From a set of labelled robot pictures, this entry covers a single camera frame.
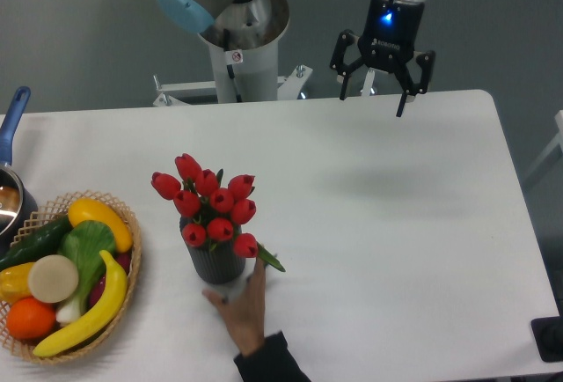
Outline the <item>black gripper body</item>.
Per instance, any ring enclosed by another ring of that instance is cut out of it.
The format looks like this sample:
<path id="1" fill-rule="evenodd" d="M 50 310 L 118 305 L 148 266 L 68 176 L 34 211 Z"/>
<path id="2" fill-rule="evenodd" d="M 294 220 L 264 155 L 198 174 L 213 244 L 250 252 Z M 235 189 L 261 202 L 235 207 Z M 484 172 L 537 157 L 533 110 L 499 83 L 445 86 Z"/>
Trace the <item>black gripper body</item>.
<path id="1" fill-rule="evenodd" d="M 370 0 L 366 23 L 358 40 L 363 62 L 370 68 L 396 73 L 413 59 L 414 42 L 424 3 Z"/>

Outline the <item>dark sleeved forearm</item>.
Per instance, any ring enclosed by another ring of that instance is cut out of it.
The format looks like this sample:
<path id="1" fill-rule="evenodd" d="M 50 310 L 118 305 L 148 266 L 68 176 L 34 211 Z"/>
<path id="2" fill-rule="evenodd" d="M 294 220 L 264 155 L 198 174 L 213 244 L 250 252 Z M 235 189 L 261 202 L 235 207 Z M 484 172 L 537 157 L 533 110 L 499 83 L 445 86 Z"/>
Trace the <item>dark sleeved forearm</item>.
<path id="1" fill-rule="evenodd" d="M 249 356 L 238 354 L 233 359 L 246 382 L 310 382 L 289 351 L 282 331 L 265 338 L 264 344 Z"/>

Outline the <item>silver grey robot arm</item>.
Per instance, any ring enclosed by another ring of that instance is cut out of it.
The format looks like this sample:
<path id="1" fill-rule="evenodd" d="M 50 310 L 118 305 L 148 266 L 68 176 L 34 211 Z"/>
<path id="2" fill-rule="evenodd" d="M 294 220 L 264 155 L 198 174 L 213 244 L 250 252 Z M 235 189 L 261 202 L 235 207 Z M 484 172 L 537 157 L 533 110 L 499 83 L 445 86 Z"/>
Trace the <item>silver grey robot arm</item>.
<path id="1" fill-rule="evenodd" d="M 376 71 L 393 75 L 402 94 L 398 110 L 424 94 L 432 77 L 435 52 L 414 43 L 426 0 L 370 0 L 361 34 L 342 31 L 330 68 L 341 82 L 340 98 L 362 66 L 368 68 L 362 95 L 372 93 Z M 298 99 L 310 77 L 299 65 L 288 77 L 278 74 L 278 42 L 289 25 L 287 0 L 157 0 L 163 14 L 207 44 L 221 103 Z"/>

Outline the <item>person's hand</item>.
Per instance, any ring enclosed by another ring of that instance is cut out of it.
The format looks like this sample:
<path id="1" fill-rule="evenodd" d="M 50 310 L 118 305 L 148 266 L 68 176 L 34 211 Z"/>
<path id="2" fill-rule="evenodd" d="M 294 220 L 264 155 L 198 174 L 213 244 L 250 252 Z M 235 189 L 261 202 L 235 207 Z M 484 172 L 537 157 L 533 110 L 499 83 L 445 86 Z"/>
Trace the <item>person's hand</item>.
<path id="1" fill-rule="evenodd" d="M 212 290 L 203 290 L 202 295 L 221 315 L 241 356 L 250 356 L 264 346 L 266 272 L 263 260 L 256 259 L 253 272 L 237 298 L 227 300 Z"/>

